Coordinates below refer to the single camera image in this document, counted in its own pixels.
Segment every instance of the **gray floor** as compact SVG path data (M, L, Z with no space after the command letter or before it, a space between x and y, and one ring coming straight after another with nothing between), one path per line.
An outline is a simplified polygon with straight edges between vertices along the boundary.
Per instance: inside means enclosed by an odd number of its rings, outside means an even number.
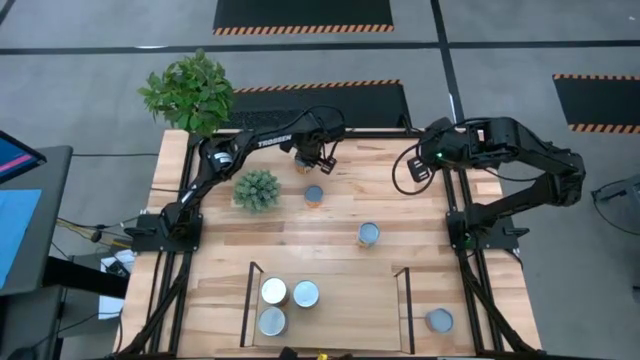
M216 1L17 0L0 26L0 48L210 45L309 41L435 41L426 0L391 0L397 31L389 34L210 35ZM618 40L640 38L635 0L441 0L450 41ZM451 116L437 50L305 51L209 54L235 86L400 79L416 126ZM33 146L73 145L76 152L156 152L163 126L145 112L135 89L150 71L181 54L0 56L0 128ZM583 155L583 201L541 207L516 218L531 228L521 241L525 276L546 350L555 354L636 359L640 353L640 239L608 227L589 190L640 172L638 137L568 131L554 73L640 74L640 50L455 50L465 115L513 116L558 146ZM109 223L146 202L153 158L74 159L61 216ZM527 176L523 166L503 175ZM503 183L506 193L518 184ZM603 206L611 219L640 231L624 201ZM58 231L69 254L92 244ZM63 358L106 354L113 332L67 341Z

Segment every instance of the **small succulent plant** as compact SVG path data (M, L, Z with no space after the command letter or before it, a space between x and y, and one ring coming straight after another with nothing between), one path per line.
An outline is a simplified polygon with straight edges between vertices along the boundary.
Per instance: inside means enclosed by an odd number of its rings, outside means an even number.
M280 184L269 170L254 170L240 178L233 188L233 199L251 212L263 212L278 203Z

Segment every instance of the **can lid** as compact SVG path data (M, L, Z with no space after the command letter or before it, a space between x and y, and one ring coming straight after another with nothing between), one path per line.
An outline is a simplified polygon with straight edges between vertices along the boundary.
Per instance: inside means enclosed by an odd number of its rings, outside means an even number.
M277 336L282 333L287 324L287 318L282 310L276 307L269 307L260 314L258 327L267 336Z
M320 186L316 185L309 186L307 191L304 193L305 199L311 202L322 201L322 195L324 195L324 191L322 191L322 188L320 188Z
M311 307L318 302L318 286L309 280L303 280L293 290L293 299L301 307Z
M427 321L434 331L446 333L453 328L453 315L445 309L435 309L427 313Z
M378 237L380 237L380 229L378 229L378 225L374 223L364 223L360 225L358 237L366 243L375 242L378 240Z
M287 285L278 278L269 278L262 284L262 300L267 304L277 304L287 296Z

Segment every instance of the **table leg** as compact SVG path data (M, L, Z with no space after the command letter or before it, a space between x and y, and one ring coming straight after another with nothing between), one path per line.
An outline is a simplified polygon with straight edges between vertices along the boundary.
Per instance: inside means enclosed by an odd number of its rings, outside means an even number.
M61 285L124 299L129 279L49 256L42 284Z

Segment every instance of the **blue screen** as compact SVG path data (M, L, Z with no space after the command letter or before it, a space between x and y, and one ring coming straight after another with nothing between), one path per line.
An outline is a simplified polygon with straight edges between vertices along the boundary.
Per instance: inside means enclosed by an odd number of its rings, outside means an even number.
M0 138L0 176L37 162L38 158Z

